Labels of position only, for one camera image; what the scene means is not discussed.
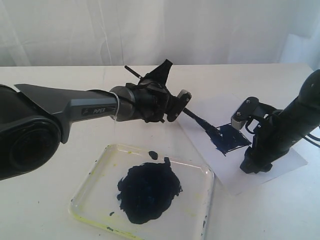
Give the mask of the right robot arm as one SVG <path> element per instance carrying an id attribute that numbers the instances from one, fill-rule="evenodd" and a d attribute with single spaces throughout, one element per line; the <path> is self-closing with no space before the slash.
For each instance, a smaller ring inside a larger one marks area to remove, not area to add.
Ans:
<path id="1" fill-rule="evenodd" d="M 276 109 L 247 98 L 231 117 L 231 125 L 240 130 L 252 120 L 258 125 L 250 133 L 253 142 L 244 154 L 240 169 L 247 173 L 268 172 L 272 163 L 320 125 L 320 71 L 311 73 L 298 96 L 285 108 Z"/>

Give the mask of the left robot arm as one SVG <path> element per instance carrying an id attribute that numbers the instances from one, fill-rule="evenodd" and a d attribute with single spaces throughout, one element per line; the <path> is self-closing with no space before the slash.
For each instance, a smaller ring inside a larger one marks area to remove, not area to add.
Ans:
<path id="1" fill-rule="evenodd" d="M 173 121 L 174 97 L 166 87 L 172 62 L 164 61 L 110 91 L 71 90 L 17 84 L 0 87 L 0 178 L 29 173 L 65 144 L 75 122 L 111 117 L 118 122 Z"/>

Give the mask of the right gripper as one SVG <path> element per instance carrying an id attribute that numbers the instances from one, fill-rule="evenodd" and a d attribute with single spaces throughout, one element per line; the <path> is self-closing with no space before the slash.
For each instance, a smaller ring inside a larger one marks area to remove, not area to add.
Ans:
<path id="1" fill-rule="evenodd" d="M 272 162 L 286 155 L 299 140 L 286 128 L 279 112 L 273 112 L 254 129 L 252 146 L 244 153 L 240 169 L 246 174 L 267 173 Z"/>

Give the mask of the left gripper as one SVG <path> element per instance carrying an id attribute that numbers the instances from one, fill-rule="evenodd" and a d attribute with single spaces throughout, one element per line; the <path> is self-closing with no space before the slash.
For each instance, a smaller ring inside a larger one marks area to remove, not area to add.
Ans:
<path id="1" fill-rule="evenodd" d="M 146 123 L 164 122 L 165 115 L 168 122 L 174 122 L 178 117 L 174 112 L 177 97 L 173 96 L 166 86 L 172 65 L 173 63 L 166 59 L 142 77 L 137 85 L 141 94 L 137 98 L 137 109 Z"/>

